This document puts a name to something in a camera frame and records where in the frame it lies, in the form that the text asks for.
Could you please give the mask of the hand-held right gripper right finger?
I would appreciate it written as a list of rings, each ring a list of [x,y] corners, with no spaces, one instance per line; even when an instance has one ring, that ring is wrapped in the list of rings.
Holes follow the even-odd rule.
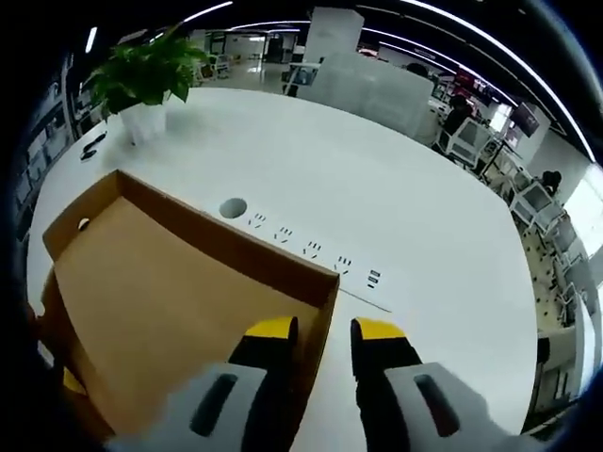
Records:
[[[352,373],[369,451],[532,451],[490,417],[484,398],[439,363],[423,362],[396,325],[350,323]]]

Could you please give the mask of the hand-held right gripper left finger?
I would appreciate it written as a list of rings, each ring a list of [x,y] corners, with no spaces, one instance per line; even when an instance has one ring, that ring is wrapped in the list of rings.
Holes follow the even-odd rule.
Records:
[[[170,394],[158,419],[109,451],[282,451],[291,400],[296,316],[245,331],[225,363],[207,367]]]

